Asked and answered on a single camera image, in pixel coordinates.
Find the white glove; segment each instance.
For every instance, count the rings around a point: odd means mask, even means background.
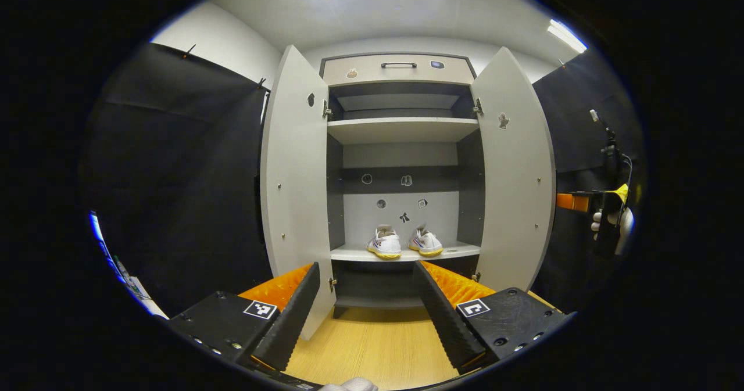
[[[609,221],[610,224],[616,224],[618,214],[619,212],[609,214],[609,216],[607,216],[607,221]],[[602,221],[602,213],[595,213],[593,220],[595,222],[592,222],[592,231],[598,232],[600,230],[600,221]],[[633,218],[632,211],[630,211],[630,208],[625,208],[623,216],[620,219],[620,240],[617,241],[617,246],[614,248],[614,254],[619,255],[623,251],[625,240],[627,240],[628,235],[633,230],[634,222],[635,219]]]
[[[319,391],[377,391],[377,386],[368,379],[356,377],[351,378],[341,385],[329,383],[319,389]]]

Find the open cabinet door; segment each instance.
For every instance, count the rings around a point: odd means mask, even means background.
[[[532,84],[505,48],[471,85],[483,138],[486,204],[481,284],[529,290],[553,227],[555,161]]]
[[[275,277],[320,265],[321,287],[301,338],[309,340],[335,304],[326,199],[328,86],[294,46],[287,47],[271,89],[261,143],[261,214]]]

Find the white cabinet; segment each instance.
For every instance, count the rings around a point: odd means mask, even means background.
[[[495,290],[528,290],[545,255],[553,151],[513,55],[501,49],[478,78],[467,59],[399,56],[327,59],[322,78],[294,46],[282,57],[263,130],[261,206],[274,275],[321,266],[305,339],[333,306],[414,306],[406,265],[417,259],[470,262],[454,265],[480,272]],[[396,62],[417,66],[381,66]],[[422,222],[443,242],[441,255],[407,250]],[[377,224],[398,230],[400,259],[380,261],[366,250]],[[335,291],[326,283],[332,278]],[[345,292],[386,285],[401,293]]]

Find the drawer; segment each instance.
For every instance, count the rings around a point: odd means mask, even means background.
[[[330,87],[400,81],[469,85],[474,79],[467,58],[401,53],[324,59],[321,76]]]

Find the white sneaker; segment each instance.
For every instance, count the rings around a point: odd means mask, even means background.
[[[393,226],[378,226],[374,238],[367,243],[367,250],[381,259],[395,259],[400,257],[400,237]]]
[[[413,237],[409,241],[409,249],[416,250],[421,256],[436,256],[444,250],[441,241],[433,232],[428,231],[426,223],[421,224],[414,230]]]

